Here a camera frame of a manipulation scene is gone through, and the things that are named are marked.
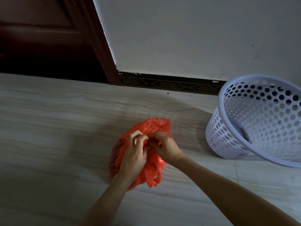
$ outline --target door frame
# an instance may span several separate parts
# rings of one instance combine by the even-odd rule
[[[93,0],[64,0],[77,30],[88,39],[111,85],[121,86],[107,38]]]

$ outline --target person's right arm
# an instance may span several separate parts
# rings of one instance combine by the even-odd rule
[[[148,137],[157,139],[150,145],[159,156],[193,180],[233,225],[301,225],[265,199],[185,156],[172,138],[163,133]]]

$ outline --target person's left arm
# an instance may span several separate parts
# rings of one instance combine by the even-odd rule
[[[146,163],[148,149],[143,151],[143,142],[147,139],[148,137],[140,131],[135,131],[130,135],[129,148],[124,154],[118,174],[87,213],[81,226],[107,226],[113,222],[127,189]]]

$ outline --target person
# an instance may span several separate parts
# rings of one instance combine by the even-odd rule
[[[171,137],[135,131],[129,137],[118,174],[87,213],[82,226],[111,225],[127,189],[146,163],[149,147],[143,150],[143,142],[149,138],[159,156],[186,174],[233,225],[301,225],[265,199],[185,156]]]

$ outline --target person's left hand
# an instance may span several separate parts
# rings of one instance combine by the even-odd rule
[[[145,147],[143,151],[143,142],[147,139],[148,136],[139,130],[129,136],[129,147],[124,153],[118,173],[129,179],[130,182],[135,180],[146,163],[147,151],[150,146]]]

